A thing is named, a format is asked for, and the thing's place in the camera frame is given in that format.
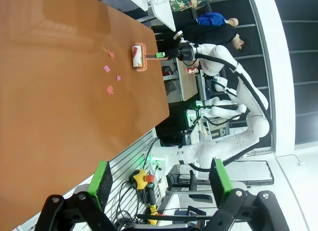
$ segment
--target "person in black shirt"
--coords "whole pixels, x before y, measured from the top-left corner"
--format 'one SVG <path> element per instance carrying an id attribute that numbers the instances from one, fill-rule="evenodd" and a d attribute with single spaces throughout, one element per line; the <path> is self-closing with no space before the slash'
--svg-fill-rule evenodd
<path id="1" fill-rule="evenodd" d="M 235 28 L 227 23 L 220 26 L 199 25 L 195 19 L 176 23 L 176 32 L 172 32 L 165 25 L 152 26 L 156 35 L 158 51 L 164 52 L 173 48 L 176 42 L 173 40 L 177 31 L 182 30 L 183 38 L 195 44 L 224 45 L 232 43 L 234 48 L 243 51 L 247 48 L 247 40 L 242 40 Z"/>

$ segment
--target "paper scrap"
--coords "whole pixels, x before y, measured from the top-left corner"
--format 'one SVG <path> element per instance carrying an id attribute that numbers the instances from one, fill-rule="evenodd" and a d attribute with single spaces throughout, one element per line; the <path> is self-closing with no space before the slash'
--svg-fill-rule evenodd
<path id="1" fill-rule="evenodd" d="M 110 58 L 111 58 L 112 60 L 114 60 L 115 54 L 112 53 L 110 50 L 108 50 L 108 54 L 109 54 Z"/>
<path id="2" fill-rule="evenodd" d="M 104 70 L 105 70 L 107 73 L 110 72 L 110 68 L 109 68 L 107 65 L 104 66 Z"/>
<path id="3" fill-rule="evenodd" d="M 108 92 L 109 95 L 112 95 L 112 94 L 114 93 L 114 88 L 113 88 L 113 86 L 110 85 L 110 86 L 107 88 L 106 91 Z"/>

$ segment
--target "screw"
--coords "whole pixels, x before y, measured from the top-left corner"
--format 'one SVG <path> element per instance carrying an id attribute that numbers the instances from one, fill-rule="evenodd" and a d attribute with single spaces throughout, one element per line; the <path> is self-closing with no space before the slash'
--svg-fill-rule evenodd
<path id="1" fill-rule="evenodd" d="M 238 190 L 237 192 L 235 192 L 235 194 L 236 194 L 237 196 L 241 197 L 243 193 L 242 193 L 240 190 Z"/>
<path id="2" fill-rule="evenodd" d="M 84 194 L 79 194 L 79 195 L 78 195 L 78 198 L 79 198 L 80 200 L 84 200 L 84 199 L 86 198 L 86 196 L 85 196 Z"/>
<path id="3" fill-rule="evenodd" d="M 58 197 L 54 197 L 52 200 L 53 200 L 53 203 L 58 203 L 60 201 Z"/>
<path id="4" fill-rule="evenodd" d="M 269 194 L 264 193 L 264 194 L 263 194 L 263 198 L 264 198 L 264 199 L 268 199 L 268 198 L 269 198 Z"/>

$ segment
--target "orange tabletop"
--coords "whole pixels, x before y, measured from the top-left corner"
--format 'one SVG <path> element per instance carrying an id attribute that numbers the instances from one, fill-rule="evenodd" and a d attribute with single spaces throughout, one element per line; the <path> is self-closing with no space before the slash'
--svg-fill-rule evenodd
<path id="1" fill-rule="evenodd" d="M 149 28 L 98 0 L 0 1 L 5 231 L 39 212 L 47 196 L 83 181 L 169 111 L 159 61 L 149 61 L 144 72 L 132 68 L 136 42 L 157 52 Z"/>

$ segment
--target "blue cloth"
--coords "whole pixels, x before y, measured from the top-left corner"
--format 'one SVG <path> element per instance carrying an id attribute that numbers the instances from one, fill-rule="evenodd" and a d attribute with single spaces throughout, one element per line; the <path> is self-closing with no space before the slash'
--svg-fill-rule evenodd
<path id="1" fill-rule="evenodd" d="M 220 26 L 225 23 L 225 18 L 217 12 L 208 12 L 197 18 L 199 25 Z"/>

